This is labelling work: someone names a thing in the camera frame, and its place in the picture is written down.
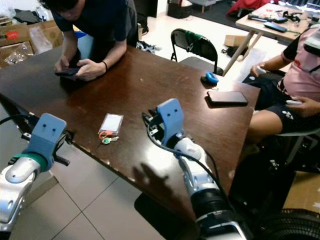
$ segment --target smartphone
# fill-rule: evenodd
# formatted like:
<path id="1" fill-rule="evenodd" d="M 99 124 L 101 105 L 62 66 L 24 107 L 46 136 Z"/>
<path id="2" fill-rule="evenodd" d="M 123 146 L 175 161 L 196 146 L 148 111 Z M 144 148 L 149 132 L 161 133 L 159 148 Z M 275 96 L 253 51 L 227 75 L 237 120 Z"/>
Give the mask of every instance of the smartphone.
<path id="1" fill-rule="evenodd" d="M 80 68 L 68 68 L 59 72 L 55 72 L 54 74 L 59 77 L 72 77 L 73 75 L 77 74 L 79 69 Z"/>
<path id="2" fill-rule="evenodd" d="M 248 100 L 239 91 L 208 91 L 207 94 L 212 106 L 248 105 Z"/>
<path id="3" fill-rule="evenodd" d="M 268 29 L 278 31 L 280 33 L 285 33 L 287 31 L 287 29 L 284 26 L 279 26 L 279 25 L 274 24 L 272 22 L 266 22 L 263 25 Z"/>

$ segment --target black fan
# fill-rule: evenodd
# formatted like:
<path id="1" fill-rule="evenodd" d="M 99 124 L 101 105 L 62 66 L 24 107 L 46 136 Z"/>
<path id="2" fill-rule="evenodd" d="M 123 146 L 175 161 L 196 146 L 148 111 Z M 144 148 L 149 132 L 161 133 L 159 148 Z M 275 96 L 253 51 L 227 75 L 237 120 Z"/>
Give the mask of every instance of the black fan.
<path id="1" fill-rule="evenodd" d="M 257 240 L 320 240 L 320 214 L 305 209 L 283 209 L 264 217 Z"/>

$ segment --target black cable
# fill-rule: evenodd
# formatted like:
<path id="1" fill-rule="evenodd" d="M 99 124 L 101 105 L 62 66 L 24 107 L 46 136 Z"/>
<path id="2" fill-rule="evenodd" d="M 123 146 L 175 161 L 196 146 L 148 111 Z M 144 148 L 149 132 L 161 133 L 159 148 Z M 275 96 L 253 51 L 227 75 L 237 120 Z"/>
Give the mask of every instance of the black cable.
<path id="1" fill-rule="evenodd" d="M 207 152 L 207 150 L 204 150 L 205 153 L 209 156 L 209 158 L 211 159 L 211 162 L 214 166 L 214 171 L 215 171 L 215 177 L 218 181 L 220 181 L 220 177 L 219 177 L 219 174 L 218 174 L 218 168 L 217 168 L 217 164 L 216 164 L 216 161 L 215 159 L 211 156 L 211 154 L 209 152 Z"/>
<path id="2" fill-rule="evenodd" d="M 16 115 L 8 116 L 0 121 L 0 125 L 12 119 L 17 119 L 17 118 L 28 119 L 29 117 L 30 117 L 29 115 L 25 115 L 25 114 L 16 114 Z"/>
<path id="3" fill-rule="evenodd" d="M 154 125 L 152 121 L 151 121 L 151 122 L 147 125 L 147 127 L 146 127 L 146 133 L 147 133 L 149 139 L 150 139 L 157 147 L 159 147 L 159 148 L 161 148 L 161 149 L 163 149 L 163 150 L 166 150 L 166 151 L 168 151 L 168 152 L 170 152 L 170 153 L 173 153 L 174 155 L 185 157 L 185 158 L 187 158 L 187 159 L 189 159 L 189 160 L 191 160 L 191 161 L 194 161 L 194 162 L 196 162 L 197 164 L 199 164 L 199 165 L 208 173 L 208 175 L 213 179 L 213 181 L 216 183 L 216 185 L 218 186 L 218 188 L 219 188 L 222 196 L 224 197 L 224 200 L 227 202 L 227 204 L 229 205 L 229 207 L 230 207 L 234 212 L 236 212 L 235 209 L 233 208 L 233 206 L 231 205 L 231 203 L 229 202 L 229 199 L 228 199 L 228 197 L 227 197 L 226 192 L 225 192 L 224 189 L 222 188 L 222 186 L 221 186 L 220 182 L 217 180 L 217 178 L 212 174 L 212 172 L 210 172 L 209 169 L 208 169 L 202 162 L 200 162 L 198 159 L 196 159 L 196 158 L 194 158 L 194 157 L 192 157 L 192 156 L 190 156 L 190 155 L 184 154 L 184 153 L 182 153 L 182 152 L 180 152 L 180 151 L 176 151 L 176 150 L 173 150 L 173 149 L 168 148 L 168 147 L 166 147 L 166 146 L 162 146 L 161 144 L 157 143 L 157 141 L 154 140 L 154 138 L 151 136 L 151 133 L 150 133 L 150 130 L 151 130 L 151 129 L 150 129 L 150 126 L 151 126 L 151 125 Z"/>

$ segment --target man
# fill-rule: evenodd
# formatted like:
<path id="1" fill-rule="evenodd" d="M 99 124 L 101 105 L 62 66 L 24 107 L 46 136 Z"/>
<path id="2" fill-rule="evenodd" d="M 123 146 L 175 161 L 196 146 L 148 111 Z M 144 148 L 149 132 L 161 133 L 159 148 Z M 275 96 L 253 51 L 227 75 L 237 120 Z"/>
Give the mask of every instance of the man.
<path id="1" fill-rule="evenodd" d="M 258 77 L 257 66 L 275 71 L 291 64 L 289 71 L 278 83 L 260 82 L 252 85 L 261 88 L 257 101 L 258 113 L 252 116 L 246 137 L 247 144 L 259 143 L 270 135 L 308 131 L 320 127 L 320 57 L 304 48 L 305 41 L 320 28 L 306 30 L 281 55 L 251 68 Z M 288 105 L 286 100 L 302 102 Z"/>
<path id="2" fill-rule="evenodd" d="M 135 47 L 137 42 L 137 13 L 133 0 L 44 0 L 51 9 L 57 26 L 63 32 L 62 54 L 54 66 L 55 72 L 69 67 L 76 55 L 78 39 L 73 25 L 94 37 L 114 42 L 114 46 L 101 62 L 80 60 L 76 78 L 90 81 L 103 75 L 120 60 L 127 44 Z"/>

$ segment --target game controller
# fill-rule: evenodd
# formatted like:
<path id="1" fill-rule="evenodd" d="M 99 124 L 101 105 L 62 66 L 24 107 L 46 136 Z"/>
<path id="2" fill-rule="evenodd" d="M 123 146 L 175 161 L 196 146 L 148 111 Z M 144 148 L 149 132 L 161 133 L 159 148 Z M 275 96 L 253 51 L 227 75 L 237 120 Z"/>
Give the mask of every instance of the game controller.
<path id="1" fill-rule="evenodd" d="M 263 68 L 261 68 L 260 66 L 256 66 L 256 72 L 260 75 L 260 74 L 266 74 L 267 71 L 264 70 Z"/>
<path id="2" fill-rule="evenodd" d="M 293 105 L 293 106 L 298 106 L 298 105 L 301 105 L 302 102 L 301 101 L 295 101 L 295 100 L 287 100 L 286 104 Z"/>

